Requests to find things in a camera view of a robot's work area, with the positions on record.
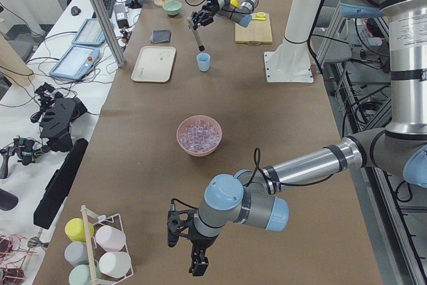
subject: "yellow object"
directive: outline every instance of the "yellow object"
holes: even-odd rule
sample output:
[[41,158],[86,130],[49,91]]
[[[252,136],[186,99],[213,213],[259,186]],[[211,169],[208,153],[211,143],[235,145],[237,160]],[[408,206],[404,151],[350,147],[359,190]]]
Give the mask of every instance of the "yellow object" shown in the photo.
[[259,13],[252,14],[252,20],[266,20],[266,13],[260,11]]
[[233,5],[234,7],[239,7],[239,2],[237,0],[231,0],[230,4]]
[[[93,236],[94,228],[89,224],[89,232]],[[73,218],[65,225],[65,233],[72,242],[86,242],[85,229],[81,218]]]

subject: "yellow cup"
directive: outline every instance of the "yellow cup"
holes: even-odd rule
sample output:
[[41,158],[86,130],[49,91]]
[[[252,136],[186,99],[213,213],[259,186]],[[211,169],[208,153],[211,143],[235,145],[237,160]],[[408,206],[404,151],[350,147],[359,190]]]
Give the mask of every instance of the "yellow cup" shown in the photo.
[[[89,223],[89,232],[93,236],[95,229]],[[73,218],[65,225],[65,233],[72,242],[86,242],[85,229],[81,218]]]

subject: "aluminum pole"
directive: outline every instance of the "aluminum pole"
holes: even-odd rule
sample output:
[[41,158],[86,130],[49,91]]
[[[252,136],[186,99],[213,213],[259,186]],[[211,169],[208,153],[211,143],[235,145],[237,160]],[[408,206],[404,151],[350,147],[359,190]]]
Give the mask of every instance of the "aluminum pole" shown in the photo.
[[108,46],[111,49],[111,52],[117,62],[119,67],[122,67],[125,64],[125,58],[121,52],[121,48],[117,43],[113,27],[111,26],[107,10],[103,4],[102,0],[90,0],[93,10],[96,13],[99,24],[101,25],[102,31],[104,32],[105,39],[107,40]]

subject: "white tray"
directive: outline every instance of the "white tray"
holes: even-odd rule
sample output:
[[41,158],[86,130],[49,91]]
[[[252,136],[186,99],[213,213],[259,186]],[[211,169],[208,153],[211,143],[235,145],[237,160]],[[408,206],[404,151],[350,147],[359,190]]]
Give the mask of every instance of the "white tray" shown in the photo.
[[171,77],[176,48],[145,46],[141,48],[131,79],[133,81],[165,83]]

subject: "light blue cup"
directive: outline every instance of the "light blue cup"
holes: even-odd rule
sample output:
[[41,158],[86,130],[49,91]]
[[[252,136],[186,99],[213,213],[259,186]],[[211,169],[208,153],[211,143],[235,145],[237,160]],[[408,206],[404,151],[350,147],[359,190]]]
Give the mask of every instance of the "light blue cup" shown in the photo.
[[[101,272],[96,266],[96,277],[101,278]],[[89,265],[78,265],[74,267],[68,277],[69,285],[91,285],[91,272]]]
[[211,63],[211,56],[209,53],[199,53],[197,55],[197,66],[200,71],[208,71]]

